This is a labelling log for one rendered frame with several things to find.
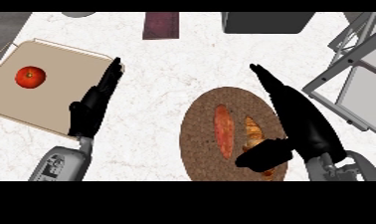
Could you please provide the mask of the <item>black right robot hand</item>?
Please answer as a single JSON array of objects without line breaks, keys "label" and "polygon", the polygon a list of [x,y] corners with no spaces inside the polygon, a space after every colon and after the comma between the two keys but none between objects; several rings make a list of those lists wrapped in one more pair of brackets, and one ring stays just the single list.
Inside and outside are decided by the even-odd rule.
[{"label": "black right robot hand", "polygon": [[292,159],[292,151],[298,152],[304,162],[323,153],[330,155],[333,163],[341,162],[347,152],[335,129],[317,107],[261,65],[251,64],[249,68],[268,92],[286,139],[268,138],[237,157],[235,165],[263,172]]}]

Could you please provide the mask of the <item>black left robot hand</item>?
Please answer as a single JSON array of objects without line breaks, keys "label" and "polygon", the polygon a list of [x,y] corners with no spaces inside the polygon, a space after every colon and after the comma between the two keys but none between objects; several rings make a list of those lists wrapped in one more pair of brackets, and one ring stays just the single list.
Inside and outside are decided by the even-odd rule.
[{"label": "black left robot hand", "polygon": [[99,84],[90,87],[83,99],[69,105],[69,136],[94,137],[122,74],[121,58],[117,58],[106,68]]}]

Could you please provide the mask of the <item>grey tiered shelf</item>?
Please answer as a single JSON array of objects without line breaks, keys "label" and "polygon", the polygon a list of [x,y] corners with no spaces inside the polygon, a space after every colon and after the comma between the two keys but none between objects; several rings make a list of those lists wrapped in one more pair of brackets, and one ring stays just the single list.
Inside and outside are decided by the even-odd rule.
[{"label": "grey tiered shelf", "polygon": [[[361,131],[376,132],[376,12],[363,12],[329,43],[335,56],[326,71],[302,91]],[[332,102],[317,89],[345,71],[347,80]]]}]

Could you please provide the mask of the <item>orange sweet potato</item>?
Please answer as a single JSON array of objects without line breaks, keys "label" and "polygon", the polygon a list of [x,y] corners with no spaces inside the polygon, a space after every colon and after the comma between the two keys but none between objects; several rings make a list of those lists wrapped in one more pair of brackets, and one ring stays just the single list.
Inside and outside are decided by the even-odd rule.
[{"label": "orange sweet potato", "polygon": [[214,109],[214,138],[224,159],[230,159],[233,150],[235,124],[226,108],[218,105]]}]

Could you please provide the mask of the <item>brown round woven placemat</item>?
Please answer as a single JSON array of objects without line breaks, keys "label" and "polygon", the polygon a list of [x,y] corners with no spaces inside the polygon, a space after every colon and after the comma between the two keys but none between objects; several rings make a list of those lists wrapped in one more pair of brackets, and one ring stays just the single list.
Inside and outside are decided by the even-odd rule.
[{"label": "brown round woven placemat", "polygon": [[[235,124],[233,151],[224,159],[214,136],[214,109],[224,105]],[[264,100],[249,91],[223,87],[193,101],[181,124],[181,159],[193,181],[263,181],[263,175],[239,168],[235,160],[246,142],[245,118],[251,117],[270,139],[286,138],[277,115]]]}]

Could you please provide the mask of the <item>beige cutting board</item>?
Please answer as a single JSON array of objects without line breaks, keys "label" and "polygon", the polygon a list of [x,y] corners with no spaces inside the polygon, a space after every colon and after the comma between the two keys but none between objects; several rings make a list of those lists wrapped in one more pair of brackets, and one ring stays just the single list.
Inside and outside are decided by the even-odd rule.
[{"label": "beige cutting board", "polygon": [[[99,84],[114,60],[37,41],[24,42],[0,64],[0,116],[71,137],[69,105]],[[28,66],[47,74],[35,89],[24,89],[15,82],[18,71]]]}]

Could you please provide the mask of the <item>golden croissant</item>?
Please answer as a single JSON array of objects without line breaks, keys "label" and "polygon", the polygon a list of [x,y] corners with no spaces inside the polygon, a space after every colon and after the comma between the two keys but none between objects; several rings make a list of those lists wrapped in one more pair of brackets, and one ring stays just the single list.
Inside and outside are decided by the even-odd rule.
[{"label": "golden croissant", "polygon": [[245,118],[245,135],[242,150],[249,151],[265,140],[261,127],[249,116]]}]

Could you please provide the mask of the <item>red tomato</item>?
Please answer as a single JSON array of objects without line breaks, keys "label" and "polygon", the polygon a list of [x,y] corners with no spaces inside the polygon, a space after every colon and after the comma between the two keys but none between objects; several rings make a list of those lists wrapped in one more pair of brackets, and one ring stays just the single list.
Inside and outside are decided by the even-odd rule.
[{"label": "red tomato", "polygon": [[24,67],[15,76],[15,82],[24,89],[35,89],[41,86],[47,79],[43,69],[34,66]]}]

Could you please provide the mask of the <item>grey round object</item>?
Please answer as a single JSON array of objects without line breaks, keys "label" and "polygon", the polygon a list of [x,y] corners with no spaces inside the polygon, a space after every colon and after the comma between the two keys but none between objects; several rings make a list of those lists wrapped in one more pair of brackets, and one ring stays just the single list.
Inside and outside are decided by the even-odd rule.
[{"label": "grey round object", "polygon": [[69,18],[84,18],[94,14],[96,12],[62,12],[62,14]]}]

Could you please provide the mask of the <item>dark purple box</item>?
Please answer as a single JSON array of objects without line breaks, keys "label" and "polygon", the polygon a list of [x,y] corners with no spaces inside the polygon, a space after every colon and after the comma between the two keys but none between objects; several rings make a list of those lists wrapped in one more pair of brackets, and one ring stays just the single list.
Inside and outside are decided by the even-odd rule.
[{"label": "dark purple box", "polygon": [[145,21],[145,40],[177,39],[180,37],[180,13],[148,12]]}]

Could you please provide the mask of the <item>grey slanted panel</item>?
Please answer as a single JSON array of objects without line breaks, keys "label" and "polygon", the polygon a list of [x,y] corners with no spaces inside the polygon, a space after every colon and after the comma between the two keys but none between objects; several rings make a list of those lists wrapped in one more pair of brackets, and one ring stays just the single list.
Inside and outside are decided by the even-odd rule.
[{"label": "grey slanted panel", "polygon": [[0,12],[0,59],[6,53],[19,31],[28,21],[31,12]]}]

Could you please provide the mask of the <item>dark grey appliance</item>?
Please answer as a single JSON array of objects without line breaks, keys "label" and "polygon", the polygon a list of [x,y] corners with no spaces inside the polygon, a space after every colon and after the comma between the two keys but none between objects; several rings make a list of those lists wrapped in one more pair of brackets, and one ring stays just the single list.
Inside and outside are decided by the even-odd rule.
[{"label": "dark grey appliance", "polygon": [[226,34],[298,34],[313,12],[223,12],[221,28]]}]

